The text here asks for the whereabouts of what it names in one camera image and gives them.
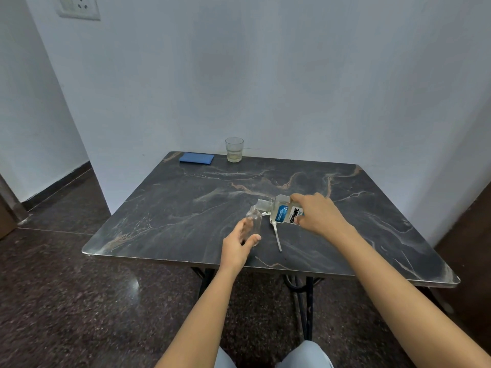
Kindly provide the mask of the light grey trousers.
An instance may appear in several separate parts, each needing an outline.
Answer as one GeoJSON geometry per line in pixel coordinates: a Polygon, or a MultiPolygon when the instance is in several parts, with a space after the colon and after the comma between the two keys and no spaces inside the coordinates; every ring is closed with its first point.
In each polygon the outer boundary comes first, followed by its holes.
{"type": "MultiPolygon", "coordinates": [[[[230,356],[220,347],[214,368],[237,367],[230,356]]],[[[275,368],[334,368],[334,366],[318,344],[305,340],[278,363],[275,368]]]]}

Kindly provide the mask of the person's left hand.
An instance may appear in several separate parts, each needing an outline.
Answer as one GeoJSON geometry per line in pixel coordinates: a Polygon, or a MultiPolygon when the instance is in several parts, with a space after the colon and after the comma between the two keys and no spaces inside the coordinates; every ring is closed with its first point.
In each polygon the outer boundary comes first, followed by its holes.
{"type": "Polygon", "coordinates": [[[234,279],[241,272],[253,248],[242,245],[243,228],[246,222],[246,218],[240,220],[230,234],[224,238],[222,244],[219,272],[226,273],[234,279]]]}

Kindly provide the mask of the clear mouthwash bottle blue label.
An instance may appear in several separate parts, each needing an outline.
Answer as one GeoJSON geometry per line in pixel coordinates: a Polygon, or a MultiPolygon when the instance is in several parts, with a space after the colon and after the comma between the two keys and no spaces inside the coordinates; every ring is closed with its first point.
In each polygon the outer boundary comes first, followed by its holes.
{"type": "Polygon", "coordinates": [[[258,199],[255,208],[268,214],[271,224],[298,224],[297,217],[304,215],[304,209],[286,195],[277,195],[273,200],[258,199]]]}

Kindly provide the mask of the person's right hand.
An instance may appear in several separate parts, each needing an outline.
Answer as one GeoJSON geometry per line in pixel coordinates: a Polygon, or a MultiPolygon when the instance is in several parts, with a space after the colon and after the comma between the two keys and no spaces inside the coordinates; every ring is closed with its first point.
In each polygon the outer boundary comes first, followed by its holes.
{"type": "Polygon", "coordinates": [[[314,220],[314,228],[305,229],[330,242],[334,242],[351,227],[333,201],[320,193],[314,195],[293,193],[290,197],[304,209],[305,216],[314,220]]]}

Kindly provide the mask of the white spray pump with tube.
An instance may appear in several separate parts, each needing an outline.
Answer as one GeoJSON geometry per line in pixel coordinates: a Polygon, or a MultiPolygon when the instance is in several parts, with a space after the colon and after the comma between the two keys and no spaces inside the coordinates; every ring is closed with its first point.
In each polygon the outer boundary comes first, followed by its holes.
{"type": "Polygon", "coordinates": [[[270,224],[272,225],[273,230],[274,230],[274,234],[275,234],[279,253],[282,253],[282,247],[281,247],[281,243],[280,243],[280,239],[279,239],[279,235],[278,235],[278,230],[277,230],[277,222],[273,218],[271,218],[270,212],[262,212],[261,216],[269,217],[270,224]]]}

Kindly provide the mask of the brown wooden door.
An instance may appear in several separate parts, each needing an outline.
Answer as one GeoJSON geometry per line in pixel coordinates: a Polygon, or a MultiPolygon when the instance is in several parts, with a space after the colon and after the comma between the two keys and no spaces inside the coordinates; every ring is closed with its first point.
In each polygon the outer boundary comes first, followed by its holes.
{"type": "Polygon", "coordinates": [[[14,231],[29,214],[0,174],[0,240],[14,231]]]}

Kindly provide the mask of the clear drinking glass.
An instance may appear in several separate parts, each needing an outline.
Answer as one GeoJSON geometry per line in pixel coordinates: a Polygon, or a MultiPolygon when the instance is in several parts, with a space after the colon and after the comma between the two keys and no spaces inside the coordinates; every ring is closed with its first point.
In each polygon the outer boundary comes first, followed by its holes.
{"type": "Polygon", "coordinates": [[[244,140],[239,137],[225,139],[226,157],[229,162],[238,163],[242,160],[244,140]]]}

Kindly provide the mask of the white wall socket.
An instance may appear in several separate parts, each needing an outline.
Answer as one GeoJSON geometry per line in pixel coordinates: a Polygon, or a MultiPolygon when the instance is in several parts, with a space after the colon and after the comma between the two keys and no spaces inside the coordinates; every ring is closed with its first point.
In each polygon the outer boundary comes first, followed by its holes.
{"type": "Polygon", "coordinates": [[[61,18],[101,20],[97,0],[53,0],[61,18]]]}

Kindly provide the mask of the person's right forearm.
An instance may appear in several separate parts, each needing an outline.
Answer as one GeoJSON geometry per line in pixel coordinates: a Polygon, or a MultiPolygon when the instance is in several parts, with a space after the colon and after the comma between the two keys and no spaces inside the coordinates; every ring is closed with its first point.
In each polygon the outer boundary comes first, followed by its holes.
{"type": "Polygon", "coordinates": [[[349,224],[329,241],[417,368],[491,368],[491,356],[397,272],[349,224]]]}

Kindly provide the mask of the small clear glass bottle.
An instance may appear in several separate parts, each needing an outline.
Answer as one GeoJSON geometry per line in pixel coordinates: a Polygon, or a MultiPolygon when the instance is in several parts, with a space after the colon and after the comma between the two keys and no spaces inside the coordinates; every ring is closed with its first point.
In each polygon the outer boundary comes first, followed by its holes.
{"type": "Polygon", "coordinates": [[[262,213],[255,205],[252,205],[246,214],[246,219],[247,222],[244,224],[243,228],[244,241],[249,239],[252,235],[260,235],[262,213]]]}

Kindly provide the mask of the person's left forearm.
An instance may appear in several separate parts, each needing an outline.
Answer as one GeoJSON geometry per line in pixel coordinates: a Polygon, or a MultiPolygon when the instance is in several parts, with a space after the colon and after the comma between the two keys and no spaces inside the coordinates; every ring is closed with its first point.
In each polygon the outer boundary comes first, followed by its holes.
{"type": "Polygon", "coordinates": [[[214,368],[236,266],[221,266],[155,368],[214,368]]]}

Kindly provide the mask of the blue folded cloth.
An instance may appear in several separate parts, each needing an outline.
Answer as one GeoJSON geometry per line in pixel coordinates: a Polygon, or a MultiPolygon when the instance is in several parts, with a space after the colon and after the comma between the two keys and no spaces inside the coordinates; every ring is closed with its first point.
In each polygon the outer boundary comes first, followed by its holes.
{"type": "Polygon", "coordinates": [[[213,154],[200,154],[200,153],[185,152],[179,158],[179,162],[210,165],[213,159],[214,159],[213,154]]]}

